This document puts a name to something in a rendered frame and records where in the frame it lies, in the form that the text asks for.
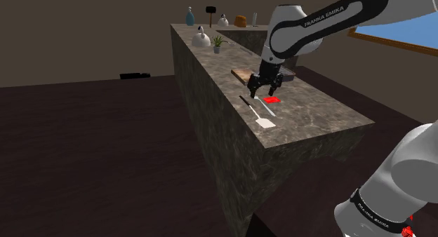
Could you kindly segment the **dark baking tray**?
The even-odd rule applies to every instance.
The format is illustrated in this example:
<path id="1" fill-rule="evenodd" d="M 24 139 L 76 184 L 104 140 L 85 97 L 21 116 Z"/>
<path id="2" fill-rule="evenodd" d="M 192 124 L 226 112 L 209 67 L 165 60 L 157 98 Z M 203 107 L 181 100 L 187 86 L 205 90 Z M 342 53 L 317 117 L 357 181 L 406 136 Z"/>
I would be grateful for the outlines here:
<path id="1" fill-rule="evenodd" d="M 287 81 L 293 81 L 296 73 L 292 72 L 291 70 L 285 68 L 285 67 L 281 67 L 279 70 L 279 73 L 283 76 L 282 81 L 283 82 L 287 82 Z"/>

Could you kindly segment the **black mallet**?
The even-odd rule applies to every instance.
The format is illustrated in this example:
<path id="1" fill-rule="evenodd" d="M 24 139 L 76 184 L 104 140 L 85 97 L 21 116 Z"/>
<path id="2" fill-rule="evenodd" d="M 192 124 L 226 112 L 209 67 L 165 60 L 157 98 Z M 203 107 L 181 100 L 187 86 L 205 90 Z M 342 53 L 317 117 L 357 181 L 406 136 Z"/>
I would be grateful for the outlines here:
<path id="1" fill-rule="evenodd" d="M 212 15 L 216 13 L 217 8 L 215 6 L 207 6 L 205 8 L 206 13 L 209 14 L 209 27 L 212 27 Z"/>

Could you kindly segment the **wooden framed window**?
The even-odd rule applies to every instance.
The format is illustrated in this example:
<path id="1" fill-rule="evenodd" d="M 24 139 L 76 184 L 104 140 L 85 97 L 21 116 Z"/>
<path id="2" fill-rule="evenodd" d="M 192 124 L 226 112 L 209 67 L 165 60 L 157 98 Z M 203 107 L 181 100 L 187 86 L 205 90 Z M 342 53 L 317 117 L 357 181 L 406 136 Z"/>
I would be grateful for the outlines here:
<path id="1" fill-rule="evenodd" d="M 438 12 L 388 25 L 351 28 L 349 37 L 438 57 Z"/>

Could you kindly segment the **wooden cutting board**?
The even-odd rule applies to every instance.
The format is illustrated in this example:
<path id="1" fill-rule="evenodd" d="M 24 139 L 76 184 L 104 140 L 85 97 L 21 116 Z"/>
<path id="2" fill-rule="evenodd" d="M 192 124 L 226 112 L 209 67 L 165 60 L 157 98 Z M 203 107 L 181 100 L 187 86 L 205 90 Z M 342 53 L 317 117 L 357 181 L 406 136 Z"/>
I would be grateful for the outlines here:
<path id="1" fill-rule="evenodd" d="M 231 73 L 243 84 L 247 85 L 251 75 L 253 74 L 252 69 L 232 69 Z"/>

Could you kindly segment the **small potted green plant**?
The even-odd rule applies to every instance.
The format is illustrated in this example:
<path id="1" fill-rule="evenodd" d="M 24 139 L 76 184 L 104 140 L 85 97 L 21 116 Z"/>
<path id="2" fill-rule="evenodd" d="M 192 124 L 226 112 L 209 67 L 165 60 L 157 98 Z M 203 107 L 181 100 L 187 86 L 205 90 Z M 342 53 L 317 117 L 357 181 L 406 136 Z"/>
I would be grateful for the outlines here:
<path id="1" fill-rule="evenodd" d="M 220 48 L 222 43 L 224 42 L 223 37 L 221 35 L 217 35 L 215 37 L 213 37 L 213 52 L 215 54 L 219 54 L 220 53 Z"/>

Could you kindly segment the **black flat block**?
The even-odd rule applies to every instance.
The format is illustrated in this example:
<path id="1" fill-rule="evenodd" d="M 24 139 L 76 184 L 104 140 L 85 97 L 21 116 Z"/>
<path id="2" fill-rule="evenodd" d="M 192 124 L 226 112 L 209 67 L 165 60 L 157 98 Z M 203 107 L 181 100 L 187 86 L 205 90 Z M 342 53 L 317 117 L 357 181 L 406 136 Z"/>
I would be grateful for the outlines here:
<path id="1" fill-rule="evenodd" d="M 123 73 L 119 75 L 121 80 L 124 79 L 145 79 L 150 78 L 150 73 L 144 73 L 144 72 L 132 72 L 132 73 Z"/>

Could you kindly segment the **large white kettle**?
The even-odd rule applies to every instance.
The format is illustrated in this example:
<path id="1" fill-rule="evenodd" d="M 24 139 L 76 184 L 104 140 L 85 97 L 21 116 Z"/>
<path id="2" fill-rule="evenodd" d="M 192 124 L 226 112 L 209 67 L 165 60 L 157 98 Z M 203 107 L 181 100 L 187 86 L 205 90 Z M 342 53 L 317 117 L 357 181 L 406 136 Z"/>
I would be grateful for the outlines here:
<path id="1" fill-rule="evenodd" d="M 192 46 L 194 47 L 209 47 L 211 45 L 210 38 L 204 33 L 202 26 L 198 27 L 199 32 L 192 37 Z"/>

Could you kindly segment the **black handled white spatula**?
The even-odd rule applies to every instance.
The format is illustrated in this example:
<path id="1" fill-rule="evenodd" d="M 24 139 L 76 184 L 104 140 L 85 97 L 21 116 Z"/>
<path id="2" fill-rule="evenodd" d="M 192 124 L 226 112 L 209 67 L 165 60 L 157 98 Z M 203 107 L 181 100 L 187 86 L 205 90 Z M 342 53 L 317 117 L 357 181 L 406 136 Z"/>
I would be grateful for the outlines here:
<path id="1" fill-rule="evenodd" d="M 242 101 L 251 109 L 251 111 L 255 114 L 255 116 L 257 117 L 257 119 L 255 120 L 262 128 L 273 128 L 276 125 L 271 122 L 269 119 L 267 118 L 262 118 L 256 111 L 255 109 L 249 104 L 249 102 L 247 100 L 244 99 L 243 96 L 239 96 Z"/>

